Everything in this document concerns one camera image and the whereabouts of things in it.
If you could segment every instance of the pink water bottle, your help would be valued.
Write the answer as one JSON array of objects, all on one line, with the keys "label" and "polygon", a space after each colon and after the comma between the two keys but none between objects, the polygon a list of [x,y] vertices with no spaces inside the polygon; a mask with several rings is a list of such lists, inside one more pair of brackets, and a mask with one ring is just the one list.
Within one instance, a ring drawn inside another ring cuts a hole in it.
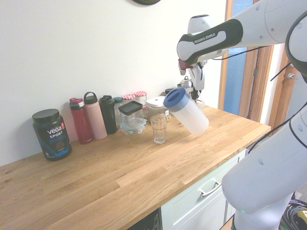
[{"label": "pink water bottle", "polygon": [[101,140],[106,138],[107,136],[106,127],[96,94],[93,92],[87,92],[84,95],[84,103],[88,119],[92,127],[94,138],[96,140]]},{"label": "pink water bottle", "polygon": [[92,141],[92,132],[86,116],[83,99],[70,98],[69,101],[79,143],[88,144]]}]

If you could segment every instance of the wall clock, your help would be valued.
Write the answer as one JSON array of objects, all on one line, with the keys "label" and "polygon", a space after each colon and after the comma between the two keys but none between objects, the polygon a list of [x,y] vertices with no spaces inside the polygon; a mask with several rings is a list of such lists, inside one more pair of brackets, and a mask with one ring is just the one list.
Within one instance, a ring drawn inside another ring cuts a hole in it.
[{"label": "wall clock", "polygon": [[160,0],[133,0],[133,1],[142,5],[153,5],[159,2]]}]

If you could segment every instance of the blue lid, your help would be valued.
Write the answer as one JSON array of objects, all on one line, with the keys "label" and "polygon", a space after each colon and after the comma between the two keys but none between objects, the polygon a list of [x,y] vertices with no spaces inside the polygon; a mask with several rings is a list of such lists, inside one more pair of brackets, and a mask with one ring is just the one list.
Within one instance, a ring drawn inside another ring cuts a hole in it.
[{"label": "blue lid", "polygon": [[178,112],[189,102],[190,96],[183,87],[173,89],[164,99],[164,106],[171,112]]}]

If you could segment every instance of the white cabinet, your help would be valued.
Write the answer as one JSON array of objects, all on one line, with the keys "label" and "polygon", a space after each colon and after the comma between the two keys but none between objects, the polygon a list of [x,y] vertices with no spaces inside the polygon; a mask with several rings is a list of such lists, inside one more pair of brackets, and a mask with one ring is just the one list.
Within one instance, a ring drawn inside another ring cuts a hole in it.
[{"label": "white cabinet", "polygon": [[161,206],[163,230],[219,230],[234,213],[220,182],[245,150]]}]

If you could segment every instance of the protein powder tub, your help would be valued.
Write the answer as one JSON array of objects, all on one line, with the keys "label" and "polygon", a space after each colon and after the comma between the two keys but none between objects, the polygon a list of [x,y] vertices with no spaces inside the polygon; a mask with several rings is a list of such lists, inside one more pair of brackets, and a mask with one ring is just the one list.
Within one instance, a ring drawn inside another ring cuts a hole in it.
[{"label": "protein powder tub", "polygon": [[44,156],[49,161],[67,157],[71,152],[71,142],[63,117],[57,109],[46,109],[32,115],[35,130]]}]

